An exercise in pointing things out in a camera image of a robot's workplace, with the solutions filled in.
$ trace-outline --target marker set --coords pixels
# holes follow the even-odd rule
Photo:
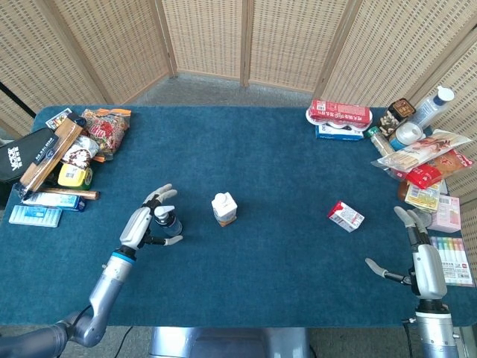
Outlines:
[[[475,287],[462,238],[431,236],[430,239],[439,251],[446,284]]]

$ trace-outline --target white flip cap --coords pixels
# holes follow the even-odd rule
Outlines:
[[[452,91],[450,88],[442,86],[437,86],[437,95],[445,102],[451,101],[455,97],[454,91]]]
[[[227,196],[219,192],[217,195],[215,195],[214,201],[217,204],[225,204],[225,202],[227,201]]]
[[[174,209],[175,209],[174,205],[169,205],[167,207],[157,207],[156,209],[154,209],[154,216],[156,216],[159,219],[164,219],[166,214]]]

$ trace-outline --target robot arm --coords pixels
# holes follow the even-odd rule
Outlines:
[[[439,253],[430,245],[427,229],[414,212],[406,212],[401,207],[395,207],[394,211],[408,231],[413,260],[409,276],[390,273],[369,258],[366,263],[379,276],[411,286],[412,292],[420,299],[415,310],[416,318],[408,321],[417,322],[424,356],[458,358],[452,317],[449,308],[442,303],[447,286]]]
[[[165,199],[177,194],[171,184],[153,191],[142,206],[130,217],[120,240],[121,247],[115,250],[89,296],[92,315],[73,313],[62,321],[18,337],[0,338],[0,358],[56,357],[63,352],[69,340],[85,347],[97,345],[106,331],[107,321],[116,298],[136,262],[135,253],[145,243],[173,245],[183,237],[158,239],[149,236],[149,224],[154,210]]]

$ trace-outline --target wicker panel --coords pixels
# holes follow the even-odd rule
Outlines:
[[[0,127],[13,137],[28,134],[33,119],[3,92],[0,92],[0,108]]]
[[[241,1],[162,3],[178,71],[240,77]]]
[[[462,237],[465,251],[472,269],[473,277],[477,277],[477,208],[461,213]]]
[[[114,103],[168,72],[149,1],[64,1],[58,10]]]
[[[475,0],[364,0],[323,98],[387,107],[476,14]]]
[[[1,80],[31,109],[99,101],[35,1],[0,0],[0,38]]]
[[[474,139],[458,148],[477,161],[477,43],[442,77],[440,84],[455,91],[450,108],[433,123],[434,128],[456,132]],[[453,195],[462,197],[477,190],[477,165],[447,180]]]
[[[312,92],[346,0],[255,0],[250,81]]]

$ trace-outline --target blue tablecloth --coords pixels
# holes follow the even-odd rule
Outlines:
[[[42,110],[34,128],[64,107]],[[72,106],[81,113],[84,106]],[[131,213],[165,183],[185,239],[144,247],[110,324],[386,326],[414,313],[408,287],[366,257],[406,273],[411,250],[394,215],[397,182],[370,165],[369,140],[315,139],[304,109],[130,107],[114,160],[95,165],[101,199],[64,212],[58,228],[0,229],[0,324],[48,324],[80,310]],[[237,221],[220,227],[210,201],[229,191]],[[348,233],[326,215],[342,200],[365,216]],[[151,225],[154,233],[160,229]],[[477,291],[449,287],[456,325],[477,321]]]

